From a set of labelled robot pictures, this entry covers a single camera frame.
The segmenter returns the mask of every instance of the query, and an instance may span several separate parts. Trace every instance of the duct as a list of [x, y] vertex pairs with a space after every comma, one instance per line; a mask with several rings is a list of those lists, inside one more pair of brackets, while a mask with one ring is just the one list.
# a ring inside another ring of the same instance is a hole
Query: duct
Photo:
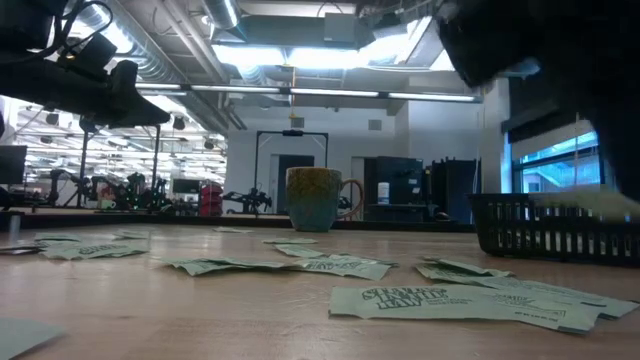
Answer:
[[[188, 83], [187, 77], [181, 73], [171, 60], [164, 54], [144, 28], [129, 14], [117, 0], [103, 0], [113, 11], [114, 22], [124, 36], [134, 44], [130, 54], [134, 57], [144, 57], [138, 63], [138, 76], [147, 82], [160, 83]], [[92, 6], [78, 15], [78, 20], [94, 30], [104, 26], [109, 16], [100, 7]], [[184, 97], [173, 97], [172, 100], [184, 105], [190, 115], [207, 131], [226, 134], [229, 124], [222, 112], [214, 109], [204, 100], [202, 95], [187, 94]]]
[[240, 23], [240, 7], [236, 0], [201, 0], [209, 21], [216, 29], [229, 30]]

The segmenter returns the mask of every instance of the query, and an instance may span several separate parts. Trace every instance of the black plastic basket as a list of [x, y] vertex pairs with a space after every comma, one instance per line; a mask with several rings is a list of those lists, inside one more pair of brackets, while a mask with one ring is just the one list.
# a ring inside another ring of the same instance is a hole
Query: black plastic basket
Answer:
[[536, 206], [527, 194], [469, 195], [480, 247], [495, 256], [640, 266], [640, 224]]

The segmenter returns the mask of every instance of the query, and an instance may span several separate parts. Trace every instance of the door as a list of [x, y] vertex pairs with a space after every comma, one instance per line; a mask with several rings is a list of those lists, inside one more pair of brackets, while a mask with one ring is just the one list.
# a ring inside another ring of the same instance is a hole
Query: door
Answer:
[[287, 169], [292, 167], [314, 166], [315, 158], [307, 155], [280, 155], [278, 165], [278, 214], [286, 214], [285, 194], [287, 186]]

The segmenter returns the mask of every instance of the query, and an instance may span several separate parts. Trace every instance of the mug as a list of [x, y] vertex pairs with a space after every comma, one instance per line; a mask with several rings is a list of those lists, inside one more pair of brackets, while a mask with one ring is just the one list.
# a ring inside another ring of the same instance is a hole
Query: mug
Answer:
[[[347, 184], [355, 184], [360, 202], [352, 211], [338, 215], [340, 192]], [[364, 204], [362, 184], [355, 179], [342, 181], [338, 170], [317, 167], [295, 167], [287, 170], [286, 206], [293, 227], [298, 231], [327, 232], [336, 219], [353, 216]]]

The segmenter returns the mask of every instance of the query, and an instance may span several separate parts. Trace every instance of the window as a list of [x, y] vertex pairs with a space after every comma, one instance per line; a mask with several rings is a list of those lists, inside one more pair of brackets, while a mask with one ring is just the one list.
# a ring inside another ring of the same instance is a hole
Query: window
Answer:
[[598, 138], [590, 132], [563, 141], [520, 158], [513, 170], [514, 189], [522, 193], [560, 192], [575, 184], [600, 184]]

